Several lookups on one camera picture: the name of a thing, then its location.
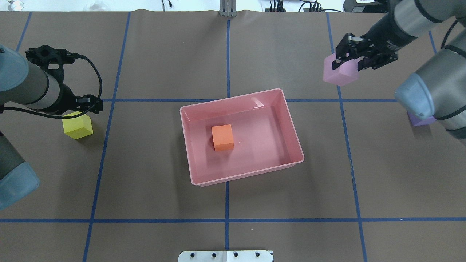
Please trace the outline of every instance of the white floor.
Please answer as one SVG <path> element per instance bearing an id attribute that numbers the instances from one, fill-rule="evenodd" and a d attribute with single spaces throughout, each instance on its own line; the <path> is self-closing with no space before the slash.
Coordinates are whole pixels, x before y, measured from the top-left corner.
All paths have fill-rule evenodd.
<path id="1" fill-rule="evenodd" d="M 134 11 L 146 9 L 163 11 L 162 0 L 22 0 L 23 11 Z M 165 11 L 219 10 L 219 0 L 163 0 Z M 343 10 L 344 0 L 321 0 L 324 9 Z M 302 2 L 285 0 L 287 12 L 297 12 Z M 8 11 L 8 1 L 0 0 L 0 11 Z M 253 10 L 263 12 L 270 7 L 269 0 L 237 0 L 237 11 Z"/>

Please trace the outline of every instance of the block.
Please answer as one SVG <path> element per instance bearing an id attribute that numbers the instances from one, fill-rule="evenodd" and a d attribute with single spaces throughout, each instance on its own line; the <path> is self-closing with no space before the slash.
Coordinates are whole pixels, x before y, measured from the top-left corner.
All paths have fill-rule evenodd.
<path id="1" fill-rule="evenodd" d="M 212 138 L 215 151 L 232 150 L 234 147 L 232 125 L 213 126 Z"/>
<path id="2" fill-rule="evenodd" d="M 428 119 L 421 120 L 416 115 L 411 114 L 410 112 L 408 112 L 408 116 L 413 126 L 429 125 L 437 121 L 435 117 L 429 117 Z"/>
<path id="3" fill-rule="evenodd" d="M 332 62 L 335 60 L 335 53 L 324 59 L 323 62 L 323 80 L 335 85 L 344 86 L 359 78 L 357 63 L 359 59 L 353 59 L 345 62 L 339 68 L 333 70 Z"/>
<path id="4" fill-rule="evenodd" d="M 79 113 L 81 112 L 73 112 L 71 114 L 65 115 L 65 117 L 74 116 Z M 92 130 L 92 123 L 88 115 L 82 115 L 72 119 L 62 119 L 62 123 L 63 131 L 72 139 L 83 138 L 94 133 Z"/>

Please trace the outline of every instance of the pink cube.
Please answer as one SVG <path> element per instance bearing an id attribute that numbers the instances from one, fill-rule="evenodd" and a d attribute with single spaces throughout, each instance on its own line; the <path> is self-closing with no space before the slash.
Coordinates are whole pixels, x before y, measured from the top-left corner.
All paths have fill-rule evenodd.
<path id="1" fill-rule="evenodd" d="M 323 80 L 335 85 L 343 86 L 359 78 L 357 63 L 359 59 L 353 59 L 345 62 L 339 68 L 333 70 L 332 62 L 335 60 L 335 53 L 325 58 L 323 62 Z"/>
<path id="2" fill-rule="evenodd" d="M 429 125 L 437 121 L 435 117 L 429 117 L 428 119 L 421 120 L 416 115 L 411 114 L 410 112 L 408 112 L 408 116 L 413 126 Z"/>
<path id="3" fill-rule="evenodd" d="M 180 109 L 191 182 L 208 186 L 292 167 L 304 154 L 281 89 Z M 234 149 L 216 152 L 212 126 L 230 124 Z"/>

